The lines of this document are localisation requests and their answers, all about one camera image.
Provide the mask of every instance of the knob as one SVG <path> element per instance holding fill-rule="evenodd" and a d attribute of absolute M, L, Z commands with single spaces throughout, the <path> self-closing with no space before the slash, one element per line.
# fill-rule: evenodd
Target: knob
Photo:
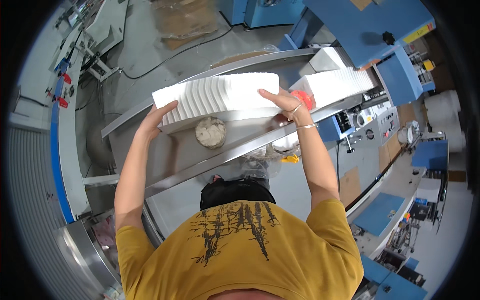
<path fill-rule="evenodd" d="M 384 34 L 382 34 L 382 37 L 387 45 L 393 46 L 395 44 L 395 37 L 392 33 L 385 31 Z"/>

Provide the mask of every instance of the yellow t-shirt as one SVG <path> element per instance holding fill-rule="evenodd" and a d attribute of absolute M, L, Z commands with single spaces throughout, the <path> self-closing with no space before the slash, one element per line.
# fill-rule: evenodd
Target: yellow t-shirt
<path fill-rule="evenodd" d="M 351 299 L 363 278 L 359 249 L 338 200 L 307 222 L 268 202 L 201 211 L 155 250 L 145 232 L 117 233 L 127 299 L 207 300 L 254 288 L 284 299 Z"/>

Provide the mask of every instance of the foot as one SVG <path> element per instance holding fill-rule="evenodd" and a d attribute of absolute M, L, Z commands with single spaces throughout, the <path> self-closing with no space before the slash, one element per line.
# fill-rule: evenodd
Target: foot
<path fill-rule="evenodd" d="M 217 180 L 219 180 L 219 179 L 221 179 L 221 178 L 222 178 L 222 177 L 221 177 L 220 175 L 215 175 L 215 176 L 213 176 L 213 181 L 212 181 L 212 183 L 215 183 L 215 181 L 217 181 Z"/>

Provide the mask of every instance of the red object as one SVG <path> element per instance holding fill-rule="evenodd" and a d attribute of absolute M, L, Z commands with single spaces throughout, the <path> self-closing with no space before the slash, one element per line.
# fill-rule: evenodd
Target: red object
<path fill-rule="evenodd" d="M 313 97 L 310 98 L 306 92 L 295 90 L 290 94 L 305 104 L 308 110 L 312 110 L 312 108 L 316 107 L 315 99 L 313 99 Z"/>
<path fill-rule="evenodd" d="M 70 76 L 68 76 L 68 74 L 64 74 L 63 75 L 63 79 L 65 80 L 65 82 L 67 84 L 71 84 L 72 83 L 72 79 L 70 78 Z"/>
<path fill-rule="evenodd" d="M 68 102 L 65 101 L 62 97 L 58 97 L 57 100 L 60 102 L 60 106 L 63 108 L 68 108 Z"/>

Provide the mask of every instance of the hand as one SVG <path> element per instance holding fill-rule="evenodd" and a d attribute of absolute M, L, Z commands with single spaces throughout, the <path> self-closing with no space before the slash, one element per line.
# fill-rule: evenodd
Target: hand
<path fill-rule="evenodd" d="M 286 90 L 282 89 L 281 87 L 278 87 L 278 95 L 272 94 L 270 92 L 265 91 L 264 89 L 259 89 L 258 93 L 265 99 L 268 99 L 275 103 L 279 108 L 283 109 L 282 114 L 288 118 L 288 120 L 295 120 L 297 122 L 297 117 L 300 115 L 310 115 L 310 112 L 306 108 L 305 105 L 303 105 L 300 100 L 295 98 L 294 96 L 290 95 L 289 92 Z M 302 104 L 299 109 L 295 112 L 295 114 L 292 114 L 292 112 L 298 107 L 298 105 Z"/>
<path fill-rule="evenodd" d="M 156 108 L 156 105 L 153 104 L 152 110 L 148 113 L 145 119 L 140 124 L 140 127 L 137 130 L 137 133 L 145 135 L 149 141 L 155 139 L 160 132 L 158 125 L 163 120 L 168 112 L 174 110 L 178 106 L 178 101 L 173 101 L 168 103 L 162 108 Z"/>

